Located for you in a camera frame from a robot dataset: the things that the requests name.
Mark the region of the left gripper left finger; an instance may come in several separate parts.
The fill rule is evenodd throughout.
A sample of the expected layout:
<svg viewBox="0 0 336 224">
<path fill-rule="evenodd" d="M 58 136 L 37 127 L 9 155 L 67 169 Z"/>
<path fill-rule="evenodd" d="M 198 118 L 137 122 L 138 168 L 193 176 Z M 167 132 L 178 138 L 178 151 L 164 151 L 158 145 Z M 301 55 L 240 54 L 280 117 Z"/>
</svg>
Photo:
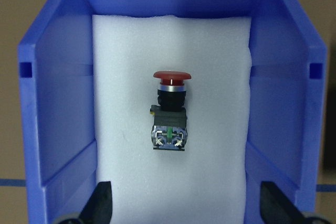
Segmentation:
<svg viewBox="0 0 336 224">
<path fill-rule="evenodd" d="M 112 218 L 112 210 L 111 182 L 99 182 L 78 219 L 80 223 L 109 224 Z"/>
</svg>

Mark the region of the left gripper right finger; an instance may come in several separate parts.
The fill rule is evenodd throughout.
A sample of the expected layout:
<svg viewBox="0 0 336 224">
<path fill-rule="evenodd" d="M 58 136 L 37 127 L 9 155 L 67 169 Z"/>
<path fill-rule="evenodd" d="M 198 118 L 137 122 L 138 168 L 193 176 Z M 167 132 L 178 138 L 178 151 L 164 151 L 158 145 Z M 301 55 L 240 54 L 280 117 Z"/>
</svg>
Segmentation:
<svg viewBox="0 0 336 224">
<path fill-rule="evenodd" d="M 310 223 L 274 182 L 261 182 L 259 209 L 264 223 Z"/>
</svg>

